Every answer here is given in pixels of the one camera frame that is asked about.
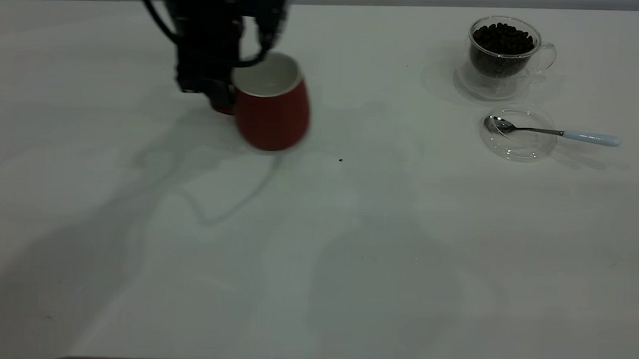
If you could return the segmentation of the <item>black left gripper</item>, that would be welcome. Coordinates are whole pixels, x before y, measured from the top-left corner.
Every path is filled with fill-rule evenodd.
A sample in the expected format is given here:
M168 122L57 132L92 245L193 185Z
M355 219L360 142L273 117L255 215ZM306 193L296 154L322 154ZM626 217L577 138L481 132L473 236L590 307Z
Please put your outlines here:
M282 31L288 0L163 0L179 34L176 82L184 93L207 94L205 83L206 49L191 32L213 35L223 25L242 26L244 18L253 18L259 38L276 38ZM227 33L213 39L211 53L222 60L240 58L241 36ZM235 102L231 79L233 67L226 63L209 67L208 99L217 112L233 112Z

